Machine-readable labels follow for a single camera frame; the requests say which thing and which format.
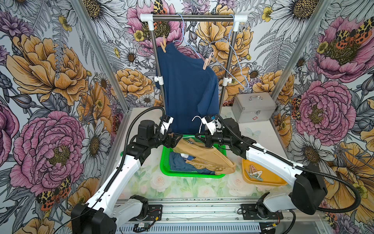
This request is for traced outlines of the tan t-shirt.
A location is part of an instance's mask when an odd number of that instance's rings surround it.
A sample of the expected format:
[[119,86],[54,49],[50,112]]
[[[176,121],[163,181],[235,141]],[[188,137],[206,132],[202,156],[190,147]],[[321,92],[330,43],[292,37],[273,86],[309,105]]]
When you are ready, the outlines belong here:
[[214,171],[214,175],[227,175],[235,172],[236,163],[229,160],[217,148],[207,148],[201,142],[193,138],[181,139],[172,152],[181,154],[187,158],[188,155],[194,156],[195,159],[187,160],[188,164],[193,165],[197,169],[208,169]]

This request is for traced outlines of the slate blue t-shirt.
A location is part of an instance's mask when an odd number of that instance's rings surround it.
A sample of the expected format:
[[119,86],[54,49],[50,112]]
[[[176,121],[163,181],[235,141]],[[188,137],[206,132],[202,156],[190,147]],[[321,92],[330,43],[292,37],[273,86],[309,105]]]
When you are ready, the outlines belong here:
[[169,154],[169,166],[172,171],[177,172],[197,172],[199,174],[203,175],[214,175],[214,171],[210,171],[206,168],[204,169],[197,169],[193,165],[188,164],[187,160],[193,160],[195,159],[194,156],[188,155],[187,158],[184,158],[179,153],[170,152]]

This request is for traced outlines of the dark navy t-shirt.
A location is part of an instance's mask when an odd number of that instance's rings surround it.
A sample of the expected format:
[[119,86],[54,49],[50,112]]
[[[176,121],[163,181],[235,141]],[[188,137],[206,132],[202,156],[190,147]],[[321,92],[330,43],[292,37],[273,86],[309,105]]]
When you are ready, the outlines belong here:
[[167,100],[167,115],[174,118],[174,133],[196,133],[192,130],[194,116],[214,116],[219,113],[219,85],[215,72],[203,69],[202,59],[191,58],[178,50],[173,43],[166,53],[157,49]]

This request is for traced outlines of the teal clothespin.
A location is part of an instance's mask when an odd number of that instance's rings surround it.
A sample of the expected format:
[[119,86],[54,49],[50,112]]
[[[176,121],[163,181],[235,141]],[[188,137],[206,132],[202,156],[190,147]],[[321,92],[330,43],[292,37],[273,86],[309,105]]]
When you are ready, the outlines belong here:
[[250,179],[263,182],[263,179],[262,179],[260,174],[252,174],[252,178],[250,178]]

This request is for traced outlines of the light blue wire hanger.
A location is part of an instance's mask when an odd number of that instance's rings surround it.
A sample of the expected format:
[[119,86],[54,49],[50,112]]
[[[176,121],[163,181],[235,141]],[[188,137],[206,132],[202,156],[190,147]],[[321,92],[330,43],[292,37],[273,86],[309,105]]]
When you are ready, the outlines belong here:
[[246,82],[247,86],[244,86],[242,84],[242,82],[238,81],[230,72],[229,72],[229,68],[225,68],[219,61],[217,58],[216,59],[216,62],[219,63],[219,65],[224,68],[224,70],[226,71],[227,75],[224,75],[223,77],[223,83],[222,83],[222,86],[226,87],[229,83],[232,83],[232,78],[234,78],[235,81],[238,82],[239,85],[241,85],[243,87],[243,89],[248,89],[250,87],[249,85],[249,81],[247,80],[247,77],[243,75],[243,69],[241,67],[241,64],[240,64],[240,61],[239,61],[239,58],[238,58],[238,55],[234,49],[234,46],[231,45],[231,43],[235,43],[235,39],[233,38],[233,33],[238,33],[238,30],[239,30],[239,24],[241,23],[240,21],[236,20],[235,19],[235,15],[234,14],[230,14],[230,16],[232,17],[233,19],[233,26],[232,28],[230,29],[229,31],[229,34],[228,34],[228,37],[225,38],[223,37],[222,39],[219,39],[218,41],[213,41],[213,42],[210,42],[209,45],[213,44],[213,43],[217,43],[217,42],[222,42],[222,43],[228,43],[229,45],[229,52],[232,52],[235,57],[236,57],[236,60],[237,60],[237,64],[239,66],[239,69],[240,69],[240,74],[241,76],[244,78],[244,81]]

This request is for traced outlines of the light blue hanger navy shirt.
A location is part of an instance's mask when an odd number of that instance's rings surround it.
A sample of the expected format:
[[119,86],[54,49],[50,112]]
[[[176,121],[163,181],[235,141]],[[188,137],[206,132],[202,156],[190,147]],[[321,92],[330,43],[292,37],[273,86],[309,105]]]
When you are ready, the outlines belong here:
[[203,59],[202,55],[197,52],[197,50],[188,42],[185,42],[185,29],[186,29],[186,23],[184,21],[184,18],[181,14],[176,13],[176,16],[178,16],[182,20],[182,26],[181,26],[181,32],[182,32],[182,38],[180,40],[174,40],[173,43],[180,43],[180,46],[178,47],[180,51],[184,52],[186,55],[188,54],[191,58],[194,59]]

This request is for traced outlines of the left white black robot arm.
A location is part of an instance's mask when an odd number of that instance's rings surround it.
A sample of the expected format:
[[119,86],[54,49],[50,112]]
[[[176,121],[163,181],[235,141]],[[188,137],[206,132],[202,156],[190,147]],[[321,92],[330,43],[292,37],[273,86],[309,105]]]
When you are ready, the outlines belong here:
[[110,177],[84,205],[76,205],[71,212],[74,234],[114,234],[128,221],[147,218],[147,198],[133,195],[123,205],[116,206],[116,202],[152,149],[162,145],[172,148],[177,144],[178,136],[168,134],[172,122],[173,118],[167,116],[159,130],[153,121],[140,122],[137,135],[125,145],[121,161]]

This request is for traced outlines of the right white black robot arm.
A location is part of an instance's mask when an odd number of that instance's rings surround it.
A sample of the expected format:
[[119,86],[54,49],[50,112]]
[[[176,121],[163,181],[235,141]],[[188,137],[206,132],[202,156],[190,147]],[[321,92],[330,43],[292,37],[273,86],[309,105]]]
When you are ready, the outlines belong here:
[[316,167],[304,167],[263,148],[255,140],[242,136],[238,123],[232,118],[206,116],[201,122],[206,129],[195,136],[206,147],[214,144],[228,146],[233,154],[264,167],[292,187],[292,192],[288,194],[268,193],[262,196],[257,202],[259,213],[263,215],[265,212],[297,209],[313,215],[318,210],[327,195],[327,188]]

